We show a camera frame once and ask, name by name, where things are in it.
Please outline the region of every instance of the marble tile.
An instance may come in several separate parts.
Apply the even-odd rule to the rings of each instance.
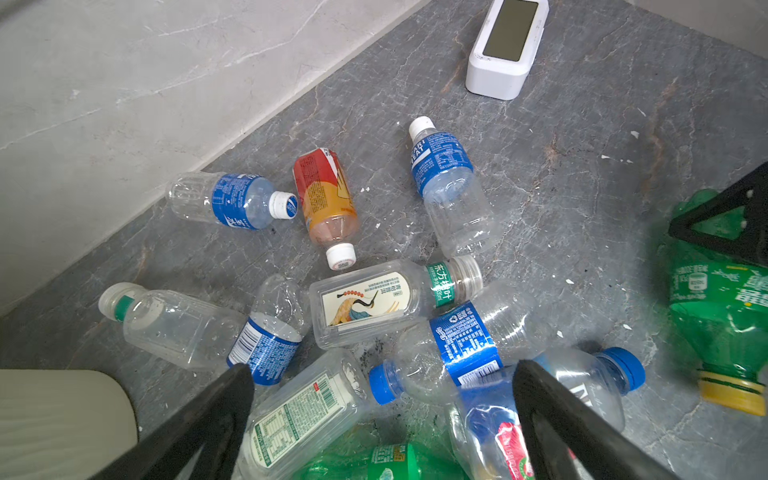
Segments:
[[[293,189],[295,158],[330,147],[360,213],[359,266],[426,263],[440,254],[409,172],[407,125],[430,115],[462,139],[504,225],[478,259],[485,278],[534,292],[566,345],[624,346],[646,366],[647,384],[624,399],[624,434],[681,478],[762,478],[768,426],[701,402],[697,360],[667,319],[665,232],[676,202],[765,160],[768,61],[621,0],[553,2],[521,96],[500,102],[463,84],[486,7],[431,3],[208,170]],[[252,233],[180,220],[161,201],[0,320],[0,365],[106,372],[146,434],[210,377],[126,344],[98,313],[101,292],[133,281],[246,312],[275,272],[304,285],[330,276],[301,222]],[[353,352],[368,369],[393,337]],[[318,355],[310,336],[292,372]],[[339,442],[405,437],[448,448],[442,413],[408,400]]]

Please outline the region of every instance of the bottle cap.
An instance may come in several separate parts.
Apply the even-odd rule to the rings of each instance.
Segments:
[[[411,134],[411,141],[420,133],[422,133],[423,130],[427,128],[435,128],[435,124],[432,123],[432,119],[429,117],[418,117],[414,118],[411,122],[411,126],[408,127],[408,133]]]
[[[395,393],[389,387],[389,380],[386,378],[384,364],[373,367],[371,373],[368,374],[368,381],[371,384],[373,398],[376,399],[379,405],[386,405],[397,399]]]
[[[290,192],[274,192],[270,197],[270,215],[280,220],[290,220],[299,211],[299,201]]]
[[[461,282],[464,286],[462,298],[456,298],[456,303],[464,303],[471,300],[482,290],[482,271],[477,260],[472,255],[462,255],[461,257],[451,258],[449,263],[454,263],[461,278],[453,279],[455,282]]]
[[[643,368],[643,364],[628,350],[612,346],[595,356],[612,360],[624,372],[629,381],[630,392],[639,389],[645,383],[645,368]]]
[[[707,402],[741,410],[752,415],[766,415],[765,386],[732,376],[699,371],[699,392]]]
[[[98,309],[108,319],[122,322],[128,307],[147,289],[136,283],[121,282],[107,288],[98,299]]]
[[[357,261],[355,246],[351,243],[337,243],[326,250],[326,258],[331,270],[350,268]]]

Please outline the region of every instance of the white wall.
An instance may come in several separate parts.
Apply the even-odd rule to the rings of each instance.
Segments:
[[[0,313],[427,1],[0,3]]]

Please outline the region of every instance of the water bottle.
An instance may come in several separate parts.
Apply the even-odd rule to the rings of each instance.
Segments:
[[[594,355],[548,349],[534,361],[619,432],[624,429],[621,397],[645,382],[640,360],[618,347]],[[446,408],[454,455],[473,478],[534,477],[512,394],[515,367],[460,387],[456,402]]]
[[[456,386],[538,355],[554,341],[553,332],[529,295],[494,282],[474,299],[401,333],[392,356],[371,370],[371,389],[381,405],[403,392],[444,405]]]
[[[280,383],[310,327],[299,299],[299,287],[279,274],[264,280],[248,321],[227,356],[230,367],[244,363],[250,368],[256,388],[254,402]]]
[[[250,415],[237,459],[242,478],[286,478],[376,405],[351,352],[328,350]]]
[[[375,447],[351,456],[321,455],[293,480],[468,480],[462,468],[407,443]]]
[[[675,214],[717,195],[700,190]],[[734,240],[743,207],[699,222],[696,230]],[[670,318],[701,358],[699,391],[712,403],[765,416],[765,385],[757,376],[768,362],[768,269],[682,240],[674,243]]]
[[[117,283],[98,301],[104,316],[123,323],[125,340],[183,369],[227,370],[227,354],[245,315],[171,290]]]
[[[296,195],[275,191],[264,177],[250,174],[190,172],[170,183],[168,203],[188,220],[261,230],[275,218],[296,216]]]
[[[456,137],[429,117],[409,127],[411,172],[445,258],[484,252],[501,239],[472,162]]]
[[[350,345],[429,318],[436,308],[470,300],[482,288],[471,256],[421,266],[400,259],[310,285],[320,348]]]

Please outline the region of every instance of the bottle label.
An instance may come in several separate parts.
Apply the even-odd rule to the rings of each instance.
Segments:
[[[672,304],[729,303],[768,313],[768,269],[727,262],[678,264],[671,280]]]
[[[464,385],[504,365],[472,302],[429,320],[442,361],[453,382]]]
[[[368,464],[368,480],[398,480],[408,477],[408,444],[376,447]]]
[[[411,289],[398,273],[374,276],[323,295],[326,325],[339,330],[399,317],[408,307]]]
[[[344,408],[341,389],[323,373],[279,408],[263,417],[250,433],[250,449],[259,465],[269,468],[329,417]]]
[[[327,148],[302,155],[293,165],[307,230],[339,215],[357,216],[336,153]]]
[[[258,230],[248,221],[245,201],[248,188],[259,175],[226,174],[219,179],[210,196],[214,215],[228,227]]]
[[[227,357],[227,365],[245,363],[255,383],[276,385],[298,349],[298,342],[267,332],[249,317]]]
[[[496,445],[502,451],[512,478],[515,480],[533,480],[533,467],[531,467],[531,461],[528,459],[528,450],[525,448],[523,428],[517,419],[517,413],[510,413],[514,415],[515,420],[514,422],[502,422],[498,426]]]
[[[424,186],[435,175],[456,167],[474,170],[467,152],[453,135],[444,131],[429,135],[413,146],[411,173],[419,195],[424,197]]]
[[[435,306],[449,305],[456,300],[455,283],[445,262],[427,265],[429,279],[432,281],[432,293],[435,295]]]

